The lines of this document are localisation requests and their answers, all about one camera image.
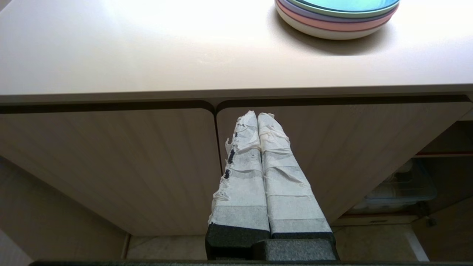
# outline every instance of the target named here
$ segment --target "clear plastic bin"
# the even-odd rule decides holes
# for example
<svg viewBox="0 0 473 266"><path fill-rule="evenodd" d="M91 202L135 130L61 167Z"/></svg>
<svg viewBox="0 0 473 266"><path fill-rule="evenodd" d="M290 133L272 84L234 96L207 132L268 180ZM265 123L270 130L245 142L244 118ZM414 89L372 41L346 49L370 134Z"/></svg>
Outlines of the clear plastic bin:
<svg viewBox="0 0 473 266"><path fill-rule="evenodd" d="M437 190L421 160L412 159L409 171L392 174L347 213L392 213L436 196Z"/></svg>

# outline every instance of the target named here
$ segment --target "bowl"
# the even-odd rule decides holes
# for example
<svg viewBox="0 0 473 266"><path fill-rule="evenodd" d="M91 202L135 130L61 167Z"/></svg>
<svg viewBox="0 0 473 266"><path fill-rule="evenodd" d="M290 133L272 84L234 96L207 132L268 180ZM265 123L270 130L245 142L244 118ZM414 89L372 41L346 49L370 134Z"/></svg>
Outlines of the bowl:
<svg viewBox="0 0 473 266"><path fill-rule="evenodd" d="M287 24L289 24L291 27L295 28L296 30L303 32L307 35L311 35L311 36L322 38L322 39L328 39L328 40L352 40L352 39L362 38L378 31L380 28L384 26L384 24L386 24L385 22L384 24L381 24L375 28L371 28L368 30L361 30L361 31L333 31L333 30L316 28L316 27L312 27L304 23L301 23L289 17L288 15L286 15L286 13L284 13L279 8L278 5L276 5L276 10L278 14L281 16L281 18Z"/></svg>
<svg viewBox="0 0 473 266"><path fill-rule="evenodd" d="M390 10L389 12L379 15L376 17L370 17L370 18L338 18L338 17L331 17L331 16L326 16L326 15L321 15L318 13L313 13L310 11L307 11L305 9L302 9L293 3L289 2L289 0L280 0L280 3L287 9L291 10L292 12L299 14L301 16L307 17L307 18L312 18L312 19L317 19L317 20L322 20L322 21L329 21L329 22L337 22L337 23L356 23L356 22L366 22L366 21L371 21L371 20L376 20L379 18L383 18L385 16L389 16L392 13L396 11L397 8L394 8Z"/></svg>
<svg viewBox="0 0 473 266"><path fill-rule="evenodd" d="M282 10L282 12L284 12L286 15L288 15L289 17L291 17L292 19L298 22L304 23L309 26L321 28L321 29L328 29L328 30L335 30L335 31L361 31L361 30L375 28L387 22L391 18L391 16L394 14L394 12L390 12L390 15L388 16L385 16L376 20L366 21L366 22L337 23L337 22L328 22L328 21L322 21L322 20L317 20L317 19L301 16L287 9L284 5L280 3L279 0L275 0L274 2Z"/></svg>
<svg viewBox="0 0 473 266"><path fill-rule="evenodd" d="M341 12L369 12L388 8L399 0L297 0L306 5Z"/></svg>
<svg viewBox="0 0 473 266"><path fill-rule="evenodd" d="M322 14L326 16L332 16L332 17L338 17L338 18L371 18L375 16L380 16L383 14L386 14L387 12L395 9L399 2L396 2L395 4L386 7L384 9L378 9L378 10L372 10L372 11L365 11L365 12L345 12L345 11L335 11L335 10L327 10L327 9L321 9L313 6L309 6L305 3L299 2L298 0L288 0L292 4L305 9L307 11L317 13L317 14Z"/></svg>

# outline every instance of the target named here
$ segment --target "countertop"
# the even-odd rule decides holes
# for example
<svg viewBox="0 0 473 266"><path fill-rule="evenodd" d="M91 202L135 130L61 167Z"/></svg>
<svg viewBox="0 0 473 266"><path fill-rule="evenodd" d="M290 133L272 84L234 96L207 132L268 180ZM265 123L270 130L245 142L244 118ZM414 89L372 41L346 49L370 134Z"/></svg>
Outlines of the countertop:
<svg viewBox="0 0 473 266"><path fill-rule="evenodd" d="M401 0L379 32L328 41L286 25L273 0L13 0L0 103L468 92L471 10Z"/></svg>

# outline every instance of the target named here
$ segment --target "tile floor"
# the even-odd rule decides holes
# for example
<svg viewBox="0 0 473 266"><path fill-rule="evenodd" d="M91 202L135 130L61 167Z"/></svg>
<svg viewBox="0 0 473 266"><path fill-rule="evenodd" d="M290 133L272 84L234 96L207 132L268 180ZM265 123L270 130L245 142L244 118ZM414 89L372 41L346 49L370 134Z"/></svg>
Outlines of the tile floor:
<svg viewBox="0 0 473 266"><path fill-rule="evenodd" d="M420 245L416 246L417 239L408 224L334 227L333 231L341 260L418 261L427 259L422 248L418 250ZM127 259L206 260L204 236L132 236Z"/></svg>

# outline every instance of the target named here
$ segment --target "purple bowl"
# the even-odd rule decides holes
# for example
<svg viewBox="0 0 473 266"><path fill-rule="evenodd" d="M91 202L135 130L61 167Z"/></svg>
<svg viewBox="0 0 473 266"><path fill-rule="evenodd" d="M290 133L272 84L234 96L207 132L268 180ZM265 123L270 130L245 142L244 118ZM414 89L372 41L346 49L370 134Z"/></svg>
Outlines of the purple bowl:
<svg viewBox="0 0 473 266"><path fill-rule="evenodd" d="M338 23L354 23L354 22L366 22L366 21L371 21L371 20L376 20L379 18L383 18L385 16L390 15L391 13L396 12L396 9L393 9L383 15L379 15L376 17L371 17L371 18L336 18L336 17L331 17L331 16L326 16L326 15L321 15L317 14L314 12L307 11L305 9L302 9L293 3L289 2L288 0L279 0L281 5L283 5L285 8L291 10L294 13L297 13L301 16L307 17L307 18L313 18L317 20L323 20L323 21L329 21L329 22L338 22Z"/></svg>

